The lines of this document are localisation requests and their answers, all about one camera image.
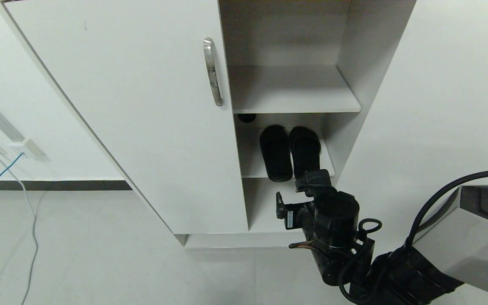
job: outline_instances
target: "slipper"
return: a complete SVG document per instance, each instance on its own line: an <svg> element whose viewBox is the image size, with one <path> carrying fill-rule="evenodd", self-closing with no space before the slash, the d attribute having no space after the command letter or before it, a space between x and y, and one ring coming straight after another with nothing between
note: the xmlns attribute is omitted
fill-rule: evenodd
<svg viewBox="0 0 488 305"><path fill-rule="evenodd" d="M279 125L267 127L259 137L263 160L269 179L274 182L288 181L293 177L290 143L285 129Z"/></svg>
<svg viewBox="0 0 488 305"><path fill-rule="evenodd" d="M295 178L304 176L305 172L319 170L319 153L321 143L316 133L306 127L295 127L289 135Z"/></svg>

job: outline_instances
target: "open shelf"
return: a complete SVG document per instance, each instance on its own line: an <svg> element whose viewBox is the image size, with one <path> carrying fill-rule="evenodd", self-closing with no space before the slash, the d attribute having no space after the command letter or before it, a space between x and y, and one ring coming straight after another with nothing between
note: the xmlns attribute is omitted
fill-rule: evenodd
<svg viewBox="0 0 488 305"><path fill-rule="evenodd" d="M236 138L238 144L238 158L240 160L240 172L242 178L267 178L267 170L263 161L263 154L259 145L259 137L263 129L240 129L237 130ZM321 143L319 164L321 168L329 170L331 176L335 175L333 163L327 152L325 141L321 134L316 131Z"/></svg>
<svg viewBox="0 0 488 305"><path fill-rule="evenodd" d="M335 66L229 66L235 114L359 112Z"/></svg>
<svg viewBox="0 0 488 305"><path fill-rule="evenodd" d="M276 218L276 192L283 202L299 203L311 201L304 193L295 192L295 182L273 182L268 178L242 179L244 200L251 233L286 232L283 220Z"/></svg>

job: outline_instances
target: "baseboard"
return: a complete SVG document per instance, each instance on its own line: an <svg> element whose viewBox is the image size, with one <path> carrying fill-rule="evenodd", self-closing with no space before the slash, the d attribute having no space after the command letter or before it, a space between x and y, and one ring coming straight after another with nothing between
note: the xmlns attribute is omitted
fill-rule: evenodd
<svg viewBox="0 0 488 305"><path fill-rule="evenodd" d="M131 191L125 180L22 181L28 191ZM0 181L0 191L21 191L16 181Z"/></svg>

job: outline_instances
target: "cabinet door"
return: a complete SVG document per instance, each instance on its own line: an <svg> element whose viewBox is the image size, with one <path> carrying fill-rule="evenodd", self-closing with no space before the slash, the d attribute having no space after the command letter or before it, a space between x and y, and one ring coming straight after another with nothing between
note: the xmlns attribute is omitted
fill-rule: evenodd
<svg viewBox="0 0 488 305"><path fill-rule="evenodd" d="M217 0L4 5L174 233L247 231ZM207 74L206 37L215 43L222 106Z"/></svg>

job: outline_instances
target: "door handle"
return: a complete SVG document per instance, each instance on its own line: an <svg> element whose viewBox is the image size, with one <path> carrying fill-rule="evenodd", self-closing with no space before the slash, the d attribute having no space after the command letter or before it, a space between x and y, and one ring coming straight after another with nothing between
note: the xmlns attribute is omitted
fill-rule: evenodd
<svg viewBox="0 0 488 305"><path fill-rule="evenodd" d="M211 83L211 90L213 95L213 101L216 106L223 106L223 99L221 98L221 93L219 92L219 85L217 83L216 74L216 62L214 61L214 42L212 38L206 37L203 40L203 49L205 51L205 61L207 62L207 73L208 79Z"/></svg>

